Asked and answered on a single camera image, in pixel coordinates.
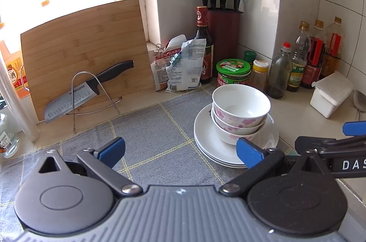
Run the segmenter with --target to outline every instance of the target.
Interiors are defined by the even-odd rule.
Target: gray dish towel
[[[0,164],[0,241],[18,237],[22,228],[14,212],[17,191],[48,149],[76,154],[99,148],[116,136],[126,141],[126,154],[114,170],[141,185],[215,185],[238,176],[242,169],[226,168],[207,159],[197,148],[193,123],[200,109],[212,102],[214,87],[200,89],[144,109],[123,114],[46,148]],[[280,140],[278,148],[296,154]]]

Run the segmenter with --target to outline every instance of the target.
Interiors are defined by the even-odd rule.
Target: metal screw
[[[240,190],[240,186],[234,183],[226,183],[222,186],[222,190],[226,193],[237,193]]]
[[[137,184],[127,184],[122,187],[122,192],[125,194],[139,194],[142,192],[142,188]]]

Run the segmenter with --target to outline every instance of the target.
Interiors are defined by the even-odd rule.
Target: white bowl
[[[253,126],[252,128],[239,128],[237,126],[232,126],[230,124],[227,124],[226,122],[222,121],[220,117],[217,116],[215,111],[213,111],[213,115],[215,116],[215,121],[218,124],[219,127],[224,129],[225,131],[234,134],[234,135],[250,135],[253,134],[259,129],[259,127],[266,122],[267,115],[265,115],[262,119],[262,121],[257,125]]]
[[[216,131],[217,135],[219,136],[219,138],[222,141],[224,141],[225,143],[228,143],[231,145],[236,145],[239,138],[243,138],[243,137],[248,140],[251,140],[254,138],[254,136],[256,136],[261,131],[261,129],[263,129],[264,124],[262,126],[260,126],[258,131],[256,131],[254,134],[240,135],[240,136],[231,134],[228,131],[225,131],[219,127],[219,125],[215,121],[215,116],[214,116],[213,112],[214,112],[214,110],[213,110],[213,108],[211,108],[211,118],[212,118],[213,123],[215,124],[215,131]]]
[[[269,112],[271,103],[260,90],[243,84],[227,84],[212,93],[213,108],[225,123],[252,128]]]

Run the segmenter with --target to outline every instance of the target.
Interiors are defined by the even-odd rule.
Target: white plastic tube
[[[31,142],[40,137],[38,127],[32,122],[12,85],[2,54],[0,53],[0,92],[25,135]]]

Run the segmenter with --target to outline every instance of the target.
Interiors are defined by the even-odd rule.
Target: knife block
[[[239,42],[240,14],[232,9],[209,9],[207,24],[213,41],[213,76],[217,77],[216,64],[226,58],[236,58]]]

